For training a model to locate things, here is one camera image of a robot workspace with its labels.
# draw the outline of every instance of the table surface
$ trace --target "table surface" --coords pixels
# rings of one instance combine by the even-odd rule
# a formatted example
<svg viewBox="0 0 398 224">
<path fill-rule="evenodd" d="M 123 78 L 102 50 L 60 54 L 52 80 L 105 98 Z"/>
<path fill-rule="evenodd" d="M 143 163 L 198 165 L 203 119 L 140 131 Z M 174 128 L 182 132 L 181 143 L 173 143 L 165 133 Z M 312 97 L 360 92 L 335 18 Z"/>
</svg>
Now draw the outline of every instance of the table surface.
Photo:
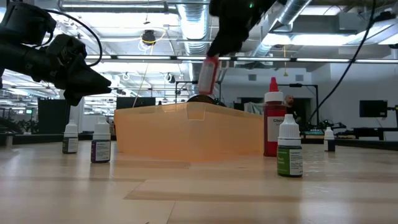
<svg viewBox="0 0 398 224">
<path fill-rule="evenodd" d="M 61 143 L 0 149 L 0 223 L 398 223 L 398 152 L 304 145 L 303 156 L 303 178 L 292 179 L 277 175 L 275 158 L 115 152 L 91 164 L 90 142 L 73 155 Z"/>
</svg>

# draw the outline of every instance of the bottle cap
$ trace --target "bottle cap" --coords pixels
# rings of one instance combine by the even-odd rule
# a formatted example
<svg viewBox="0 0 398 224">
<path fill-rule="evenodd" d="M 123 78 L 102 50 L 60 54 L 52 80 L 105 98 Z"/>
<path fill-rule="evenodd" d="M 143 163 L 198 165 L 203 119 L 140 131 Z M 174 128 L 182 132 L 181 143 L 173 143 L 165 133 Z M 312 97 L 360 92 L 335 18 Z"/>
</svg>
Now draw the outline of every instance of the bottle cap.
<svg viewBox="0 0 398 224">
<path fill-rule="evenodd" d="M 74 120 L 70 120 L 69 121 L 69 124 L 67 124 L 66 126 L 65 126 L 65 133 L 68 133 L 68 134 L 75 134 L 75 133 L 77 133 L 78 131 L 77 131 L 77 125 L 76 125 L 76 123 L 75 123 L 75 121 Z"/>
<path fill-rule="evenodd" d="M 271 102 L 271 101 L 279 101 L 283 102 L 284 100 L 284 93 L 278 90 L 278 83 L 276 82 L 276 78 L 271 78 L 271 83 L 269 84 L 269 92 L 264 96 L 264 102 Z"/>
<path fill-rule="evenodd" d="M 98 123 L 94 127 L 94 134 L 111 134 L 109 124 L 104 116 L 98 118 Z"/>
<path fill-rule="evenodd" d="M 333 140 L 334 138 L 335 138 L 335 134 L 333 133 L 333 131 L 331 130 L 330 127 L 327 127 L 327 128 L 326 128 L 326 131 L 325 131 L 325 137 L 324 137 L 324 139 L 326 139 L 326 140 Z"/>
<path fill-rule="evenodd" d="M 284 122 L 279 126 L 278 145 L 301 145 L 299 125 L 294 121 L 292 114 L 286 114 Z"/>
</svg>

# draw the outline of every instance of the translucent orange box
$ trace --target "translucent orange box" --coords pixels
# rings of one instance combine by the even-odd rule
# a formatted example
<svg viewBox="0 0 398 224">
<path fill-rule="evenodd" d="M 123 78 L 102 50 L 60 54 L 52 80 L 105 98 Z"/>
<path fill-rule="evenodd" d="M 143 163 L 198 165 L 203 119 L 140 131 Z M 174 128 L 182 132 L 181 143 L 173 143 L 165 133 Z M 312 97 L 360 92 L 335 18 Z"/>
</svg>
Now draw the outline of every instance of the translucent orange box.
<svg viewBox="0 0 398 224">
<path fill-rule="evenodd" d="M 115 111 L 118 150 L 171 161 L 206 162 L 261 156 L 263 119 L 208 103 Z"/>
</svg>

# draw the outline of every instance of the red bottle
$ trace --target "red bottle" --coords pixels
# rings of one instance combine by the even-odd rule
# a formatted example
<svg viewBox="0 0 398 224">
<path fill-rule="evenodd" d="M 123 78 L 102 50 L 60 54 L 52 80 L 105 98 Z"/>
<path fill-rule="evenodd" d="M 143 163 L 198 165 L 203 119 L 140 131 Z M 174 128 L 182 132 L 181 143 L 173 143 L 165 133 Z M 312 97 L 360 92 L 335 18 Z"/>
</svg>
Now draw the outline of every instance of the red bottle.
<svg viewBox="0 0 398 224">
<path fill-rule="evenodd" d="M 207 57 L 203 62 L 198 81 L 198 91 L 200 94 L 213 94 L 219 63 L 218 55 L 214 57 Z"/>
<path fill-rule="evenodd" d="M 271 78 L 269 92 L 264 97 L 264 156 L 276 157 L 279 125 L 286 114 L 284 94 L 278 90 L 276 78 Z"/>
</svg>

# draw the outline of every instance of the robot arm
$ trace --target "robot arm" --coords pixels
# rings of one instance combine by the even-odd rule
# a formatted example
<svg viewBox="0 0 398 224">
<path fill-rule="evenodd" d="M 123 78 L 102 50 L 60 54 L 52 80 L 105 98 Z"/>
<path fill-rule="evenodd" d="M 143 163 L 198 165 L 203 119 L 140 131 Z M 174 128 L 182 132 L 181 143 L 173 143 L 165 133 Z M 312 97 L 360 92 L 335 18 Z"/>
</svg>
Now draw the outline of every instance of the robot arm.
<svg viewBox="0 0 398 224">
<path fill-rule="evenodd" d="M 207 56 L 239 52 L 243 42 L 248 39 L 250 30 L 261 21 L 261 17 L 274 2 L 275 0 L 211 0 L 210 14 L 219 17 L 220 29 Z"/>
<path fill-rule="evenodd" d="M 35 49 L 56 22 L 44 10 L 21 2 L 8 5 L 0 24 L 0 75 L 12 70 L 53 83 L 65 90 L 65 99 L 73 106 L 87 95 L 110 93 L 111 82 L 85 62 L 85 45 L 69 35 L 57 35 L 48 47 Z"/>
</svg>

